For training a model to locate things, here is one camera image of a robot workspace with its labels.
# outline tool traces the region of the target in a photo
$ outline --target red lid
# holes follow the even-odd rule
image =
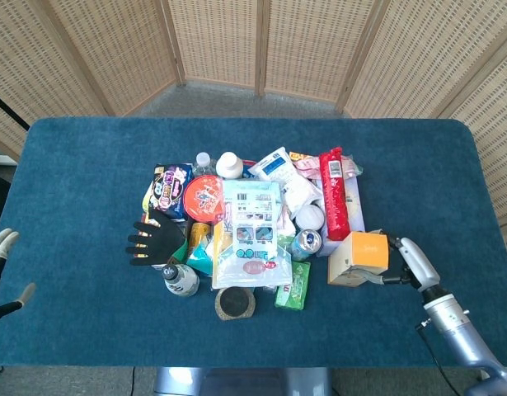
[[[207,175],[194,179],[184,192],[185,212],[200,223],[213,223],[222,217],[222,179]]]

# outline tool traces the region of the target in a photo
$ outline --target metal base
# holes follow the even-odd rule
[[[218,376],[221,384],[234,384],[239,375],[247,377],[253,370],[211,370],[195,367],[158,367],[154,396],[201,396],[204,380],[210,376]],[[331,396],[331,371],[324,367],[288,368],[263,370],[279,381],[274,392],[281,396],[314,395]]]

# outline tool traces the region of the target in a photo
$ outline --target blue felt surface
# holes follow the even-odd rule
[[[312,264],[304,311],[276,309],[256,291],[247,320],[222,322],[207,282],[189,299],[124,252],[155,163],[201,151],[260,159],[284,145],[335,145],[364,167],[367,229],[407,236],[426,252],[507,365],[507,254],[469,130],[453,120],[66,118],[28,136],[1,228],[21,233],[0,301],[37,283],[31,303],[0,321],[3,365],[431,365],[415,333],[421,297],[410,286],[327,286]],[[430,339],[453,365],[444,341]]]

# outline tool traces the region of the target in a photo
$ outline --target black glove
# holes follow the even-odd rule
[[[146,254],[147,257],[134,257],[130,260],[133,266],[152,266],[168,262],[182,262],[187,252],[187,239],[178,226],[159,210],[149,208],[148,217],[156,220],[160,227],[141,222],[134,223],[143,235],[129,235],[129,242],[146,246],[129,246],[125,250],[129,254]]]

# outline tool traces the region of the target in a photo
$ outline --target red packaging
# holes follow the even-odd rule
[[[341,147],[319,156],[322,192],[325,196],[328,239],[342,241],[350,233],[349,213],[345,203],[345,182],[341,169]]]

